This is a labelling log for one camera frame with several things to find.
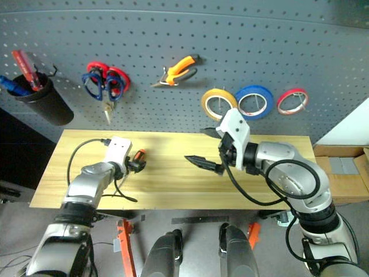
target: silver robot arm segment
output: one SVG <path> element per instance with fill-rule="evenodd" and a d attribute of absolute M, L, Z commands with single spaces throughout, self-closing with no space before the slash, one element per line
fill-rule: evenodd
<path fill-rule="evenodd" d="M 228 110 L 216 132 L 222 138 L 219 150 L 221 155 L 227 157 L 229 165 L 238 170 L 246 168 L 247 173 L 254 175 L 265 175 L 268 172 L 270 180 L 289 195 L 303 197 L 311 194 L 317 185 L 315 178 L 301 165 L 277 162 L 294 160 L 312 169 L 320 181 L 317 192 L 305 199 L 287 197 L 304 235 L 302 242 L 305 258 L 310 261 L 324 260 L 323 263 L 308 263 L 311 273 L 324 277 L 368 276 L 356 265 L 353 238 L 342 217 L 336 212 L 329 179 L 316 163 L 303 158 L 294 146 L 287 143 L 250 143 L 250 127 L 236 108 Z M 340 270 L 336 269 L 338 267 L 342 268 L 339 274 L 337 272 Z"/>
<path fill-rule="evenodd" d="M 103 162 L 82 168 L 68 187 L 60 213 L 47 227 L 27 266 L 26 276 L 86 274 L 96 208 L 104 189 L 117 177 L 128 174 L 125 161 L 131 145 L 128 139 L 113 137 Z"/>

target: cardboard box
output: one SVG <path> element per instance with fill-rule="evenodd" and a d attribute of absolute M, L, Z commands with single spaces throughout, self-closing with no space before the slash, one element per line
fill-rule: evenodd
<path fill-rule="evenodd" d="M 314 147 L 317 164 L 326 172 L 335 203 L 369 200 L 369 148 L 358 146 Z M 331 157 L 352 157 L 359 174 L 333 174 Z"/>
<path fill-rule="evenodd" d="M 364 154 L 354 158 L 353 162 L 355 163 L 365 186 L 369 190 L 369 148 L 364 148 L 363 150 Z"/>

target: gray pegboard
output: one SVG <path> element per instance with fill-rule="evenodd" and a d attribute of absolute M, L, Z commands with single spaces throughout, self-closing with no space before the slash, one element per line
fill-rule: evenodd
<path fill-rule="evenodd" d="M 61 73 L 54 84 L 75 113 L 65 128 L 197 132 L 215 126 L 199 101 L 208 89 L 235 93 L 259 84 L 276 101 L 298 86 L 310 95 L 307 111 L 283 116 L 273 109 L 250 121 L 251 131 L 309 135 L 316 142 L 368 95 L 366 1 L 2 1 L 1 6 L 0 72 L 20 74 L 11 55 L 15 48 L 56 64 Z M 194 78 L 179 87 L 150 87 L 162 66 L 191 53 L 203 59 Z M 110 126 L 100 103 L 78 87 L 92 60 L 120 67 L 132 80 Z M 0 107 L 54 141 L 63 129 L 6 93 Z"/>

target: wooden table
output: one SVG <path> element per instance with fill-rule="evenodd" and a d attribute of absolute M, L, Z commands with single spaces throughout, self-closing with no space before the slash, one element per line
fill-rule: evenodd
<path fill-rule="evenodd" d="M 99 209 L 284 209 L 279 203 L 262 207 L 246 200 L 232 185 L 226 173 L 223 177 L 202 170 L 183 156 L 198 155 L 220 163 L 218 139 L 204 134 L 121 132 L 99 130 L 64 130 L 32 199 L 31 207 L 59 208 L 66 193 L 66 168 L 76 146 L 93 138 L 120 136 L 132 141 L 130 156 L 140 148 L 146 149 L 147 165 L 138 174 L 129 175 L 123 192 L 138 200 L 132 203 L 119 197 L 103 197 Z M 288 142 L 305 158 L 315 161 L 307 136 L 251 136 L 251 141 Z M 107 148 L 100 142 L 83 146 L 75 156 L 71 180 L 81 167 L 103 160 Z M 263 177 L 234 172 L 235 178 L 253 197 L 260 201 L 276 199 Z M 114 193 L 110 185 L 104 192 Z"/>

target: scissors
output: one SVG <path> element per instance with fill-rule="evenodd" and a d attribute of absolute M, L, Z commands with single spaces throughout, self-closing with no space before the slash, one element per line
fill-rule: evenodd
<path fill-rule="evenodd" d="M 193 54 L 184 57 L 170 68 L 164 67 L 163 76 L 157 83 L 151 85 L 151 87 L 159 87 L 162 85 L 178 85 L 180 82 L 191 78 L 197 72 L 197 69 L 192 66 L 198 63 L 199 60 L 199 55 Z"/>
<path fill-rule="evenodd" d="M 114 104 L 129 89 L 131 81 L 124 71 L 102 62 L 90 62 L 87 71 L 88 73 L 82 75 L 84 88 L 91 97 L 101 101 L 107 123 L 110 125 Z M 87 86 L 90 81 L 97 86 L 96 93 Z"/>

